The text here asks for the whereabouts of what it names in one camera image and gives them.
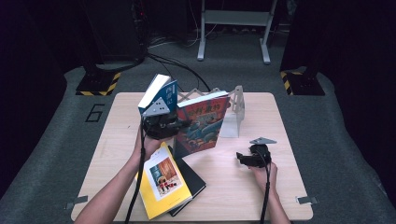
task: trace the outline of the person's right hand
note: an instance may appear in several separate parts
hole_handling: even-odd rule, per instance
[[[267,172],[265,171],[265,167],[248,167],[251,171],[253,171],[254,176],[256,177],[256,181],[259,184],[260,188],[263,192],[265,192],[265,186],[267,184]],[[275,163],[271,162],[267,165],[268,171],[270,171],[270,190],[276,190],[276,175],[277,175],[277,166]]]

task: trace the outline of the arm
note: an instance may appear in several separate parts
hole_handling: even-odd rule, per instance
[[[276,164],[271,162],[271,173],[270,173],[270,190],[268,195],[268,210],[270,213],[271,223],[273,224],[283,224],[289,223],[289,218],[283,209],[282,203],[280,203],[279,195],[276,192],[276,174],[277,167]],[[265,185],[267,183],[267,173],[265,172],[265,168],[257,168],[257,167],[248,167],[251,171],[253,171],[257,183],[259,187],[262,189],[262,192],[265,192]]]
[[[128,188],[131,187],[139,169],[140,128],[134,144],[134,152],[119,172],[87,203],[75,223],[111,223],[120,209]],[[164,140],[145,139],[145,161],[157,150]]]

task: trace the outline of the black and yellow tape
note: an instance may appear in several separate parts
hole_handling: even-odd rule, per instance
[[[121,73],[117,73],[113,80],[111,81],[110,86],[106,91],[76,91],[76,95],[86,95],[86,96],[94,96],[94,95],[111,95],[111,93],[116,88],[117,82],[119,81]]]
[[[294,75],[302,75],[301,72],[291,72],[291,73]],[[280,76],[282,77],[286,92],[288,93],[288,95],[293,95],[293,90],[291,89],[291,85],[288,80],[288,74],[290,74],[290,72],[280,72]]]

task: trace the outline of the hardcover book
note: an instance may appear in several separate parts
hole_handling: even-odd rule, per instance
[[[148,219],[167,213],[192,199],[189,187],[166,143],[162,143],[145,162],[140,195]]]
[[[169,76],[157,74],[137,107],[145,117],[167,114],[175,110],[176,106],[177,80],[172,81]]]
[[[184,180],[187,183],[187,186],[189,186],[190,192],[192,194],[192,198],[194,199],[205,187],[206,187],[206,182],[198,176],[197,173],[195,173],[194,170],[191,169],[191,167],[183,161],[183,159],[179,159],[176,161],[177,167],[180,170],[181,174],[184,177]],[[177,215],[190,201],[183,203],[181,206],[178,206],[171,211],[169,211],[169,214],[174,217]]]
[[[180,129],[175,137],[175,160],[216,146],[219,131],[228,108],[227,92],[218,92],[177,104],[180,120],[191,120],[191,126]]]

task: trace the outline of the black book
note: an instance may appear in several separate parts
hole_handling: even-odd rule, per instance
[[[189,187],[192,198],[194,199],[206,187],[206,182],[200,176],[198,176],[198,174],[195,173],[195,171],[193,171],[191,167],[185,161],[183,161],[183,159],[178,159],[175,162],[177,164],[178,170],[181,172],[181,175]],[[169,214],[174,217],[189,202],[190,201],[170,210]]]

